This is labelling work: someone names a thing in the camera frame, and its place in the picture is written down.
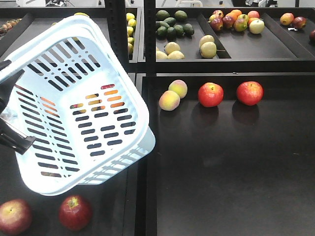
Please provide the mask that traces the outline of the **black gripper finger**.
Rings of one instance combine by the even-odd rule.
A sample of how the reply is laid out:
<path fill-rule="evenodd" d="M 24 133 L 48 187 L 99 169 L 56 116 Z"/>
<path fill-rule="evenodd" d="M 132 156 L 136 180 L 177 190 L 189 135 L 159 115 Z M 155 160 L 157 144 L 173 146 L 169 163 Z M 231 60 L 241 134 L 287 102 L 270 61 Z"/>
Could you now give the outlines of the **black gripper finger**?
<path fill-rule="evenodd" d="M 0 144 L 23 155 L 34 143 L 34 136 L 27 136 L 4 119 L 0 119 Z"/>
<path fill-rule="evenodd" d="M 4 109 L 6 108 L 11 92 L 17 83 L 17 81 L 20 79 L 20 77 L 24 74 L 24 70 L 20 70 L 17 73 L 13 74 L 12 76 L 9 76 L 5 78 L 0 83 L 0 112 L 2 113 Z"/>

